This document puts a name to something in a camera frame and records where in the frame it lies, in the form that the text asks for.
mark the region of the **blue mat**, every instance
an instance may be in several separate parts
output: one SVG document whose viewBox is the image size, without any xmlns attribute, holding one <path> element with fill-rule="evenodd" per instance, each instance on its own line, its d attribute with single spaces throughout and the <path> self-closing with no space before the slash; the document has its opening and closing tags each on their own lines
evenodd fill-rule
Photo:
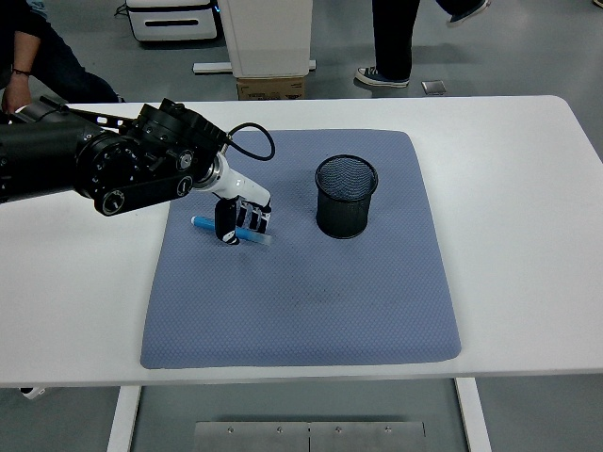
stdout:
<svg viewBox="0 0 603 452">
<path fill-rule="evenodd" d="M 228 151 L 230 166 L 272 195 L 267 247 L 228 246 L 190 224 L 217 198 L 171 203 L 147 311 L 146 368 L 425 363 L 461 342 L 415 150 L 378 130 L 273 132 L 269 162 Z M 255 153 L 258 132 L 236 142 Z M 349 153 L 379 175 L 367 228 L 334 239 L 317 226 L 317 166 Z"/>
</svg>

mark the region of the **white machine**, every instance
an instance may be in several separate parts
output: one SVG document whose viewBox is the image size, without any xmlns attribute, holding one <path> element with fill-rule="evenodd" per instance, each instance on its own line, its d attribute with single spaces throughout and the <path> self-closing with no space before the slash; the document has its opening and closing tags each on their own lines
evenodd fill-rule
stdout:
<svg viewBox="0 0 603 452">
<path fill-rule="evenodd" d="M 212 40 L 219 35 L 216 0 L 127 0 L 139 41 Z"/>
</svg>

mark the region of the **white table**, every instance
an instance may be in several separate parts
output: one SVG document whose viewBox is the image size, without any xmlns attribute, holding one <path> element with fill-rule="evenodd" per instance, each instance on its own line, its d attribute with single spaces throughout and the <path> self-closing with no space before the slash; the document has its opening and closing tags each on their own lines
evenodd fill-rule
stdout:
<svg viewBox="0 0 603 452">
<path fill-rule="evenodd" d="M 78 107 L 136 117 L 141 105 Z M 461 354 L 404 365 L 147 370 L 139 353 L 168 205 L 104 218 L 90 200 L 63 193 L 0 206 L 0 386 L 603 371 L 603 168 L 565 101 L 187 107 L 224 130 L 255 121 L 269 130 L 406 132 L 432 207 Z"/>
</svg>

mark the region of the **shoe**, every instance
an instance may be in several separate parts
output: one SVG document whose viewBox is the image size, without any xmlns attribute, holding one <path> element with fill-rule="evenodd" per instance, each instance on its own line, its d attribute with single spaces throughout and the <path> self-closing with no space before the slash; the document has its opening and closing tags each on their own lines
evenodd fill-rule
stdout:
<svg viewBox="0 0 603 452">
<path fill-rule="evenodd" d="M 389 87 L 389 88 L 406 88 L 408 86 L 408 78 L 400 79 L 400 80 L 391 80 L 389 78 L 383 77 L 380 73 L 377 72 L 377 68 L 360 68 L 356 71 L 356 76 L 354 77 L 359 82 L 362 82 L 366 85 L 371 85 L 372 87 Z"/>
<path fill-rule="evenodd" d="M 37 396 L 41 396 L 42 394 L 44 394 L 46 392 L 46 388 L 41 388 L 41 387 L 38 387 L 38 388 L 19 388 L 19 389 L 21 391 L 21 394 L 23 394 L 29 400 L 33 400 Z"/>
<path fill-rule="evenodd" d="M 467 19 L 470 19 L 474 16 L 477 16 L 481 12 L 486 11 L 486 8 L 488 8 L 491 3 L 492 3 L 492 0 L 481 0 L 477 6 L 470 9 L 469 11 L 464 12 L 463 14 L 455 14 L 455 15 L 451 16 L 450 20 L 447 22 L 447 25 L 450 28 L 452 28 L 454 26 L 459 26 Z"/>
</svg>

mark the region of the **black mesh pen holder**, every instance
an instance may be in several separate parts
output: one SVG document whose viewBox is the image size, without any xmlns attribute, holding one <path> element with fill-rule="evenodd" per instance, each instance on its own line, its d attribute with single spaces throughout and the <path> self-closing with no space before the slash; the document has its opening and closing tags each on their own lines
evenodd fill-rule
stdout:
<svg viewBox="0 0 603 452">
<path fill-rule="evenodd" d="M 370 197 L 377 188 L 377 171 L 355 155 L 335 155 L 315 174 L 318 187 L 317 225 L 334 238 L 352 238 L 367 226 Z"/>
</svg>

